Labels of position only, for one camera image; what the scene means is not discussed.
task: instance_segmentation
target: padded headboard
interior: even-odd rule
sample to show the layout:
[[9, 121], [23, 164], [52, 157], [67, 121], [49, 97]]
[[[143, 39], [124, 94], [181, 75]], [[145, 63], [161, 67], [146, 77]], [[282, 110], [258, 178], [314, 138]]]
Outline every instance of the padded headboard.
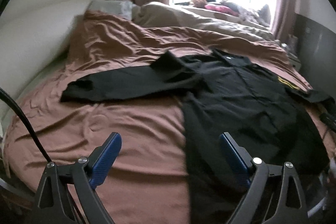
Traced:
[[[10, 0], [0, 17], [0, 86], [16, 99], [68, 46], [91, 0]], [[8, 107], [0, 102], [0, 121]]]

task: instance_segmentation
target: dark garment in window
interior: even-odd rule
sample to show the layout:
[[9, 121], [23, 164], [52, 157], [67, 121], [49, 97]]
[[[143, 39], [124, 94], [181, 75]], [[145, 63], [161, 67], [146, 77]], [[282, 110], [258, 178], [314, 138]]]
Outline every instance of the dark garment in window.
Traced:
[[219, 149], [223, 132], [252, 157], [274, 165], [290, 161], [299, 174], [319, 174], [329, 163], [313, 121], [290, 95], [311, 102], [330, 97], [304, 93], [248, 58], [220, 50], [181, 58], [166, 52], [150, 66], [87, 75], [70, 83], [61, 101], [103, 102], [161, 92], [184, 95], [191, 223], [225, 223], [242, 197]]

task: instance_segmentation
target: bed sheet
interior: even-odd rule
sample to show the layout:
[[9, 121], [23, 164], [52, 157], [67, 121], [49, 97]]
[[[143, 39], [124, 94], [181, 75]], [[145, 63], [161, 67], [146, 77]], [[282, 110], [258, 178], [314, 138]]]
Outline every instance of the bed sheet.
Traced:
[[[272, 42], [249, 42], [183, 27], [142, 28], [88, 11], [70, 39], [64, 68], [22, 99], [21, 107], [42, 145], [59, 165], [88, 156], [111, 132], [121, 134], [122, 150], [105, 183], [97, 188], [116, 223], [189, 222], [180, 101], [165, 95], [83, 105], [60, 103], [62, 91], [69, 82], [90, 73], [150, 64], [167, 50], [179, 57], [207, 54], [211, 47], [247, 56], [300, 88], [311, 88]], [[324, 134], [325, 126], [316, 113], [310, 115]], [[7, 132], [6, 167], [10, 165], [36, 191], [46, 162], [17, 117]]]

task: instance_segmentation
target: blue gripper pad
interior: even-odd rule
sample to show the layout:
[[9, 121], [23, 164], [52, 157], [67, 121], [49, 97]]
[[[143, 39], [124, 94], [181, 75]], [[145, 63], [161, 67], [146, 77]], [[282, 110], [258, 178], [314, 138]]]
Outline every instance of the blue gripper pad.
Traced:
[[238, 184], [247, 189], [250, 188], [251, 181], [248, 168], [233, 144], [224, 134], [220, 135], [219, 142], [221, 152], [231, 167]]
[[95, 148], [89, 156], [89, 169], [91, 179], [89, 181], [91, 188], [104, 183], [115, 159], [121, 149], [121, 136], [119, 133], [112, 133], [102, 146]]

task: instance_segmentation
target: silver bolt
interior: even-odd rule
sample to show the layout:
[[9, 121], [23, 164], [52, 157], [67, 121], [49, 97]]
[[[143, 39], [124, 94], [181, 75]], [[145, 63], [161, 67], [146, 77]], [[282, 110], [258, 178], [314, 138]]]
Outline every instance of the silver bolt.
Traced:
[[81, 158], [78, 159], [78, 162], [79, 162], [80, 164], [84, 164], [84, 163], [87, 162], [87, 158], [86, 158], [86, 157], [81, 157]]
[[286, 162], [285, 165], [286, 165], [288, 168], [290, 168], [290, 169], [292, 169], [292, 168], [294, 167], [293, 163], [291, 163], [291, 162], [289, 162], [289, 161]]
[[253, 158], [252, 160], [255, 164], [261, 164], [263, 162], [260, 158]]
[[52, 161], [47, 164], [47, 168], [51, 168], [54, 166], [55, 166], [55, 163], [53, 163]]

